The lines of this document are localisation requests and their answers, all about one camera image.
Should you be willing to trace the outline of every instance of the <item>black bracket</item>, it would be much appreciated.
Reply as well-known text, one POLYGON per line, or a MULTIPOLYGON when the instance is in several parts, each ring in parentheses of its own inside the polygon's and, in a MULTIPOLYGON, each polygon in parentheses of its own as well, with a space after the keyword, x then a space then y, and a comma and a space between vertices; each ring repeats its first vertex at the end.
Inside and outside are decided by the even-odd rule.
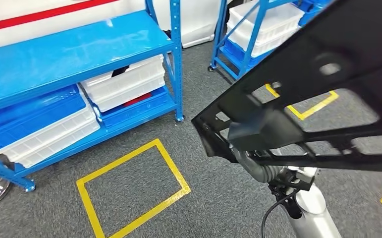
POLYGON ((382 171, 382 154, 352 143, 382 135, 382 1, 337 0, 192 119, 207 155, 237 160, 238 150, 262 151, 265 165, 382 171), (279 82, 280 97, 261 103, 252 92, 279 82), (346 88, 379 115, 374 124, 306 132, 284 113, 288 105, 346 88), (229 119, 221 120, 218 113, 229 119), (229 129, 228 136, 222 131, 229 129), (339 155, 317 155, 307 142, 327 141, 339 155), (305 155, 274 155, 297 144, 305 155))

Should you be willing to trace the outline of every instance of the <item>white box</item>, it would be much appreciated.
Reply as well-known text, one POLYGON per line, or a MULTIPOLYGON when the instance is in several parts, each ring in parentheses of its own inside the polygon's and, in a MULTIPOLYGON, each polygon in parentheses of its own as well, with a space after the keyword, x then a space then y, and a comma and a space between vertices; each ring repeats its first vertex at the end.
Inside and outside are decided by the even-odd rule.
POLYGON ((137 84, 126 88, 117 94, 112 94, 106 98, 94 101, 94 103, 98 106, 101 112, 106 112, 107 110, 110 110, 121 104, 131 101, 134 98, 138 98, 146 93, 163 87, 164 85, 165 83, 163 70, 163 72, 159 72, 158 74, 153 75, 152 77, 147 78, 146 80, 142 80, 137 84))
MULTIPOLYGON (((253 57, 253 58, 258 57, 258 56, 262 55, 263 53, 266 53, 266 52, 273 50, 274 48, 280 46, 284 41, 286 41, 288 38, 290 38, 290 36, 292 36, 298 29, 299 29, 299 27, 296 27, 290 31, 286 31, 283 34, 278 35, 278 36, 274 37, 272 40, 269 40, 266 42, 256 41, 254 44, 254 48, 252 50, 252 53, 251 53, 251 57, 253 57)), ((229 25, 229 23, 227 24, 227 30, 228 31, 231 30, 231 26, 229 25)), ((242 47, 243 45, 248 46, 250 37, 251 36, 241 35, 239 32, 235 31, 232 35, 230 35, 230 37, 228 39, 230 41, 238 44, 240 47, 242 47)))
MULTIPOLYGON (((227 32, 230 31, 231 28, 235 27, 237 23, 243 19, 246 13, 257 3, 257 0, 233 7, 230 9, 230 19, 227 25, 230 27, 227 32)), ((243 50, 248 49, 249 39, 252 35, 252 31, 254 29, 255 20, 258 14, 259 7, 255 9, 238 27, 237 29, 230 35, 231 38, 237 38, 238 34, 246 36, 248 38, 248 42, 246 44, 240 45, 243 50)), ((257 43, 265 43, 271 41, 278 36, 283 35, 289 31, 294 31, 298 27, 298 23, 300 18, 304 15, 304 12, 298 9, 291 3, 283 4, 272 9, 267 10, 264 19, 261 23, 261 27, 259 29, 257 35, 257 43)), ((252 57, 259 56, 261 54, 252 51, 252 57)))
POLYGON ((81 82, 90 100, 101 112, 164 86, 163 55, 158 55, 130 67, 120 75, 106 73, 81 82))
POLYGON ((0 149, 28 168, 100 128, 90 105, 0 149))

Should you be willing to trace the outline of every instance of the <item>blue shelf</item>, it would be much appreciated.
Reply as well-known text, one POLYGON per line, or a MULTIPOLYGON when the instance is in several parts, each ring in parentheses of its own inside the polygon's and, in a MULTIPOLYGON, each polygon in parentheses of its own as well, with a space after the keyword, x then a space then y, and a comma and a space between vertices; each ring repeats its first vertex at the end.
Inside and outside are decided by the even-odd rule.
POLYGON ((261 23, 264 19, 264 16, 268 9, 292 2, 294 0, 259 0, 259 3, 256 3, 253 8, 241 19, 236 26, 228 31, 228 33, 222 37, 222 32, 225 25, 225 16, 227 13, 227 1, 221 0, 220 5, 220 12, 218 16, 218 22, 216 26, 216 35, 214 38, 214 47, 213 47, 213 54, 211 57, 211 63, 210 67, 217 68, 217 64, 219 64, 221 67, 224 68, 226 72, 228 72, 235 80, 238 80, 241 78, 244 74, 246 74, 253 65, 250 65, 250 59, 251 59, 251 52, 253 50, 253 47, 255 45, 256 35, 253 34, 249 40, 248 48, 245 51, 244 55, 240 58, 245 59, 247 57, 247 62, 245 63, 243 60, 239 60, 239 57, 234 56, 233 54, 230 54, 227 52, 227 50, 224 49, 224 43, 226 39, 229 37, 230 34, 233 33, 233 31, 239 26, 241 22, 244 21, 248 17, 248 15, 251 13, 252 10, 258 8, 257 17, 255 20, 253 32, 259 32, 259 29, 261 27, 261 23), (222 53, 232 64, 234 64, 238 68, 238 72, 235 73, 231 68, 229 68, 220 58, 219 53, 222 53))
POLYGON ((140 114, 137 117, 130 118, 129 120, 124 121, 123 123, 116 124, 111 126, 110 128, 106 128, 103 124, 101 124, 101 128, 90 134, 89 136, 83 138, 82 140, 72 144, 71 146, 65 148, 64 150, 58 152, 57 154, 47 158, 46 160, 26 169, 20 164, 16 164, 15 166, 15 177, 24 177, 33 172, 41 170, 46 166, 54 164, 58 161, 61 161, 69 156, 72 156, 84 149, 87 149, 91 146, 101 143, 107 139, 110 139, 116 135, 119 135, 127 130, 130 130, 134 127, 137 127, 141 124, 144 124, 150 120, 153 120, 161 115, 164 115, 176 108, 176 104, 173 102, 173 99, 169 96, 168 100, 156 107, 151 108, 145 113, 140 114))
POLYGON ((0 149, 86 107, 77 85, 0 109, 0 149))
POLYGON ((157 24, 152 0, 145 4, 145 11, 0 48, 0 109, 160 54, 173 91, 164 87, 142 104, 120 107, 106 115, 110 127, 101 123, 98 131, 30 168, 16 164, 11 170, 0 161, 0 177, 32 191, 35 183, 25 176, 33 172, 168 112, 183 121, 180 0, 170 0, 171 38, 157 24))
POLYGON ((174 49, 145 11, 0 47, 0 109, 174 49))

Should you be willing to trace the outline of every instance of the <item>white wall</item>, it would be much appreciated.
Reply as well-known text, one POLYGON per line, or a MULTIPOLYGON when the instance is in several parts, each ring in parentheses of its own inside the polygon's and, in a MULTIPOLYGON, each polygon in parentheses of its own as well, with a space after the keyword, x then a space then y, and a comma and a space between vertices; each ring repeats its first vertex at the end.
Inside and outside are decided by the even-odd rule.
MULTIPOLYGON (((78 3, 84 0, 0 0, 0 20, 78 3)), ((170 29, 169 0, 153 0, 159 25, 170 29)), ((184 46, 212 40, 220 0, 182 0, 184 46)), ((144 0, 117 0, 103 5, 0 29, 0 47, 145 9, 144 0)))

